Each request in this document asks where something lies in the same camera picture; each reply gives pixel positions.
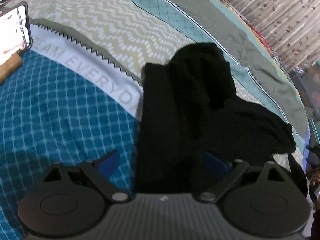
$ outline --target leaf print curtain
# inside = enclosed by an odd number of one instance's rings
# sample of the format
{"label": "leaf print curtain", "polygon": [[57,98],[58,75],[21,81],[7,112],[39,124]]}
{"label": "leaf print curtain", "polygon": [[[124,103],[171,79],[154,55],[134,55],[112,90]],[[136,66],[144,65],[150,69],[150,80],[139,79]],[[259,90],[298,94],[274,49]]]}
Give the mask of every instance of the leaf print curtain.
{"label": "leaf print curtain", "polygon": [[320,59],[320,0],[228,0],[277,52],[286,68]]}

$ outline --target phone screen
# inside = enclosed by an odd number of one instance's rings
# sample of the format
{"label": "phone screen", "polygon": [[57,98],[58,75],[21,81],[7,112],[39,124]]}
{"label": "phone screen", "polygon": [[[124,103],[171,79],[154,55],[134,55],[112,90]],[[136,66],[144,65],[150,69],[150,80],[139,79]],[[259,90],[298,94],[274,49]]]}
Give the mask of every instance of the phone screen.
{"label": "phone screen", "polygon": [[0,65],[30,45],[27,7],[19,5],[0,17]]}

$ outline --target beige zigzag fabric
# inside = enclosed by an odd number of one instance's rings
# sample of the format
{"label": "beige zigzag fabric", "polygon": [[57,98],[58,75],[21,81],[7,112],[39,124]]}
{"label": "beige zigzag fabric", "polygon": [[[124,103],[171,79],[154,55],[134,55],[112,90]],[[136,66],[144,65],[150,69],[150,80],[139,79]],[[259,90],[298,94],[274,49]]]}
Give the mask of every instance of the beige zigzag fabric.
{"label": "beige zigzag fabric", "polygon": [[[11,0],[5,6],[19,1]],[[45,18],[76,29],[139,77],[146,62],[164,64],[178,49],[193,42],[130,0],[24,1],[31,18]],[[239,97],[262,105],[234,81]]]}

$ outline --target bed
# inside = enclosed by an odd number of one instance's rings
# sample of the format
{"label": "bed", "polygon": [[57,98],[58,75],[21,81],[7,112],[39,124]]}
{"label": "bed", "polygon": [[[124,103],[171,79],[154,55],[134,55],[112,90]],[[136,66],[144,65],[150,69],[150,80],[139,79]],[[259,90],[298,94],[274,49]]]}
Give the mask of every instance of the bed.
{"label": "bed", "polygon": [[[9,8],[22,0],[4,0]],[[143,96],[141,70],[194,42],[215,42],[237,94],[293,126],[294,158],[309,127],[299,93],[279,61],[221,0],[24,0],[33,46],[0,86],[1,239],[20,239],[17,205],[52,162],[75,165],[117,149],[110,177],[131,193]],[[286,158],[274,155],[288,167]]]}

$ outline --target blue checkered fabric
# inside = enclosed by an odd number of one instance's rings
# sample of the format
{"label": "blue checkered fabric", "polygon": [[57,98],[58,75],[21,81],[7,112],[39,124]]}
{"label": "blue checkered fabric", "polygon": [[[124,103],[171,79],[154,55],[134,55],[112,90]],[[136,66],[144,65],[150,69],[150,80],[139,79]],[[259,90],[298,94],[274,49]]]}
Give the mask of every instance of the blue checkered fabric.
{"label": "blue checkered fabric", "polygon": [[130,191],[139,124],[80,75],[33,51],[0,86],[0,239],[22,238],[17,207],[51,162],[75,165],[116,149],[110,177]]}

